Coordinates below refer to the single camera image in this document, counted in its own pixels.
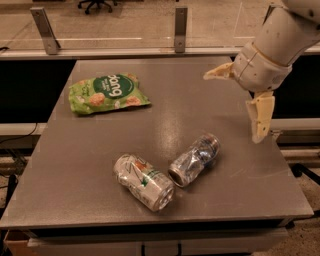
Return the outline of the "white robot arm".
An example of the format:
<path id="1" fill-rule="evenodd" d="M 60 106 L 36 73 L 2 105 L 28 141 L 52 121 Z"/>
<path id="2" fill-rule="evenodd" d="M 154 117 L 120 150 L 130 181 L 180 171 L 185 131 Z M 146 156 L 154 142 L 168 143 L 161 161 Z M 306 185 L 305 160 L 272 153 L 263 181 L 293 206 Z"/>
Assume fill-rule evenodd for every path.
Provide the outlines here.
<path id="1" fill-rule="evenodd" d="M 258 35 L 233 62 L 203 76 L 205 80 L 232 79 L 254 94 L 246 107 L 255 143 L 268 135 L 275 106 L 273 91 L 292 71 L 293 63 L 320 42 L 320 1 L 281 1 L 283 5 L 270 12 Z"/>

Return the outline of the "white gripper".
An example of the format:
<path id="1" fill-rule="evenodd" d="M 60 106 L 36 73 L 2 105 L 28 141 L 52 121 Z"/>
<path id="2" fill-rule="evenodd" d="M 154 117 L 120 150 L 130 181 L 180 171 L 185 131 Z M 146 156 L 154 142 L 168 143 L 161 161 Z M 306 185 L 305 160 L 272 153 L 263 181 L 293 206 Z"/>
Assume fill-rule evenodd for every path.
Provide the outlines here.
<path id="1" fill-rule="evenodd" d="M 252 141 L 262 142 L 268 135 L 275 106 L 273 90 L 277 89 L 292 71 L 293 52 L 288 45 L 259 49 L 254 42 L 247 43 L 234 62 L 224 63 L 207 71 L 204 80 L 235 79 L 239 85 L 255 93 L 246 101 L 251 120 Z"/>

